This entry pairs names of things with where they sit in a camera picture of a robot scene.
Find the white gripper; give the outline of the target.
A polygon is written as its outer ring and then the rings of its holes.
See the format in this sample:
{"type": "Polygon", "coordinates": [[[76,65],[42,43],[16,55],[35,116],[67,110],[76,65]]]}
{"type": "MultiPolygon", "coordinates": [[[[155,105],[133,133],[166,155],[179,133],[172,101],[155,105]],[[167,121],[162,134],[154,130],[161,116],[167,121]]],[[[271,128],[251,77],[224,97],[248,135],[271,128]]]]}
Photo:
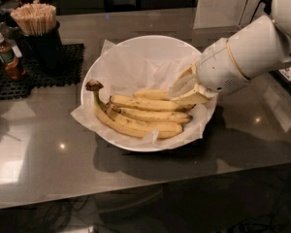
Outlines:
{"type": "Polygon", "coordinates": [[[231,94],[249,81],[232,54],[229,40],[221,38],[203,51],[200,62],[184,68],[169,90],[169,99],[179,105],[207,103],[217,92],[231,94]]]}

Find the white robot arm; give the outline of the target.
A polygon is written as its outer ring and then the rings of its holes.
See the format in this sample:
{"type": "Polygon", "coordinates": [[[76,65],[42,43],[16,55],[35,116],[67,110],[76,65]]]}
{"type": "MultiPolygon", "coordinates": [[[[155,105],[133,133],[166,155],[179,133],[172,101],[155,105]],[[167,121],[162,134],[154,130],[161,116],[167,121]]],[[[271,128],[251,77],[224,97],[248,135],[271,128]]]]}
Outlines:
{"type": "Polygon", "coordinates": [[[204,103],[231,94],[257,76],[291,66],[291,0],[272,0],[271,13],[221,38],[200,55],[169,89],[178,104],[204,103]]]}

